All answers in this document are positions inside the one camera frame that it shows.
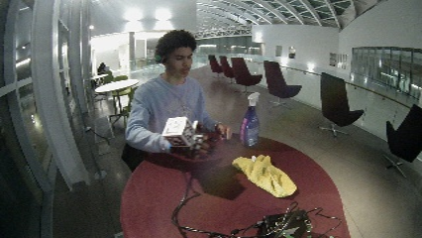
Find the floor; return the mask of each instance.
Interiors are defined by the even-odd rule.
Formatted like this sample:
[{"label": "floor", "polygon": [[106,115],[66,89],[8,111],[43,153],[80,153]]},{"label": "floor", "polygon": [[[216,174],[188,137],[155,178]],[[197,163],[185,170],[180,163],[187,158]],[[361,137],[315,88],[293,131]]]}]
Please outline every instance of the floor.
[{"label": "floor", "polygon": [[[132,78],[145,81],[152,72],[133,72]],[[209,66],[193,69],[201,82],[211,116],[239,132],[248,106],[247,96],[235,90],[229,79],[216,77]],[[422,197],[416,180],[398,171],[388,170],[386,142],[352,125],[342,128],[349,135],[333,137],[320,126],[329,126],[319,109],[296,100],[287,107],[272,107],[276,100],[260,86],[249,90],[261,93],[257,104],[260,136],[275,139],[303,151],[325,168],[340,189],[352,237],[422,237]],[[70,191],[59,176],[55,197],[55,237],[122,237],[120,195],[131,171],[120,160],[124,145],[124,120],[111,130],[106,116],[112,111],[111,100],[95,102],[86,125],[92,128],[79,140],[79,148],[91,174],[91,185],[79,184]],[[95,133],[110,137],[110,144]]]}]

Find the black cable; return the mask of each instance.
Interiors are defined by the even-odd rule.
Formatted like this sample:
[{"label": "black cable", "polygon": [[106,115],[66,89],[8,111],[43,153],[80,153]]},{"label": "black cable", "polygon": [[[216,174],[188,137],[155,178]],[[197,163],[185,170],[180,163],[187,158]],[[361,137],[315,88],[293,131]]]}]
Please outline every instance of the black cable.
[{"label": "black cable", "polygon": [[340,220],[340,223],[337,224],[337,226],[332,227],[321,236],[319,236],[319,238],[323,238],[331,231],[336,230],[341,226],[344,221],[336,216],[328,216],[328,215],[323,214],[321,213],[324,211],[323,207],[317,207],[317,208],[312,209],[311,211],[307,212],[307,214],[309,214],[311,212],[315,212],[315,211],[317,211],[316,215],[319,215],[319,216],[323,216],[323,217],[329,218],[329,219]]},{"label": "black cable", "polygon": [[86,132],[90,132],[90,131],[91,131],[98,137],[103,138],[103,139],[107,141],[107,144],[110,145],[110,140],[108,140],[107,137],[99,135],[99,134],[92,130],[92,128],[90,128],[90,129],[86,130]]},{"label": "black cable", "polygon": [[[184,197],[181,199],[181,202],[180,202],[179,206],[175,208],[173,214],[172,214],[172,222],[177,226],[177,228],[179,228],[179,230],[180,230],[180,232],[181,232],[184,237],[187,237],[187,232],[185,232],[185,230],[187,230],[187,231],[191,231],[191,232],[199,232],[199,233],[209,234],[209,237],[219,237],[219,238],[264,238],[264,237],[268,237],[269,235],[272,235],[276,232],[283,232],[284,229],[291,224],[291,222],[292,222],[292,220],[295,218],[295,214],[291,215],[287,223],[284,223],[284,221],[285,221],[285,218],[287,218],[288,213],[291,212],[291,210],[297,208],[297,206],[299,206],[299,202],[297,201],[292,202],[291,206],[288,207],[285,215],[284,215],[284,220],[283,220],[281,224],[277,225],[273,228],[273,230],[271,230],[264,235],[235,236],[235,234],[227,235],[227,234],[221,234],[221,233],[217,233],[217,232],[213,232],[213,231],[200,230],[200,229],[192,228],[189,226],[181,226],[180,221],[179,221],[179,213],[180,213],[183,207],[187,205],[188,201],[201,195],[197,191],[193,190],[195,194],[192,196],[189,196],[189,190],[192,188],[193,178],[188,179],[187,178],[187,173],[184,173],[184,178],[185,178],[185,181],[187,181],[187,190],[185,190],[185,194],[184,194]],[[263,221],[259,221],[256,224],[248,226],[247,228],[235,229],[233,231],[241,231],[241,230],[249,229],[251,227],[256,227],[256,226],[259,227],[261,224],[263,224]]]}]

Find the young man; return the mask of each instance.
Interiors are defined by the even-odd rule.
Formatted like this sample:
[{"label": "young man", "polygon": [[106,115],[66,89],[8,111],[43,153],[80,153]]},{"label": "young man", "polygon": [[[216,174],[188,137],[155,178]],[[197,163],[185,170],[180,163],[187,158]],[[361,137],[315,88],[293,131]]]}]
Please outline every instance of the young man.
[{"label": "young man", "polygon": [[[159,40],[156,61],[165,66],[165,72],[135,91],[126,132],[127,144],[137,150],[171,153],[171,143],[161,133],[168,119],[173,117],[187,116],[209,131],[229,137],[231,129],[211,118],[203,87],[189,77],[196,48],[196,38],[185,30],[171,31]],[[129,165],[132,162],[126,162],[132,171],[140,163]]]}]

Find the yellow cloth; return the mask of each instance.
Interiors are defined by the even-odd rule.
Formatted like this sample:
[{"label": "yellow cloth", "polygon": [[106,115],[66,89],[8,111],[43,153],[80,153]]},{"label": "yellow cloth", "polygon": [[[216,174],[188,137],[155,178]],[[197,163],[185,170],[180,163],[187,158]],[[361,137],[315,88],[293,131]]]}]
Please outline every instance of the yellow cloth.
[{"label": "yellow cloth", "polygon": [[248,179],[276,197],[292,195],[297,189],[289,176],[272,165],[269,156],[259,156],[256,161],[239,157],[232,163],[248,176]]}]

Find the white table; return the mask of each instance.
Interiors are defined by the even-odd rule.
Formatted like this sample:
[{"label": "white table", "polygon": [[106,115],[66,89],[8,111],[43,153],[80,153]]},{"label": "white table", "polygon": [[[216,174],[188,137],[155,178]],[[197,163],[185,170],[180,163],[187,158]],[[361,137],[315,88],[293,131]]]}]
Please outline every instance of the white table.
[{"label": "white table", "polygon": [[136,85],[139,82],[140,82],[139,79],[126,79],[126,80],[120,80],[120,81],[114,81],[114,82],[106,83],[104,85],[102,85],[98,88],[95,88],[95,92],[96,93],[104,93],[104,92],[112,92],[112,91],[116,91],[116,93],[118,93],[119,112],[115,112],[116,113],[115,115],[110,115],[108,116],[108,119],[111,117],[118,117],[118,119],[114,121],[112,124],[115,124],[116,121],[123,116],[122,115],[122,102],[120,102],[119,90]]}]

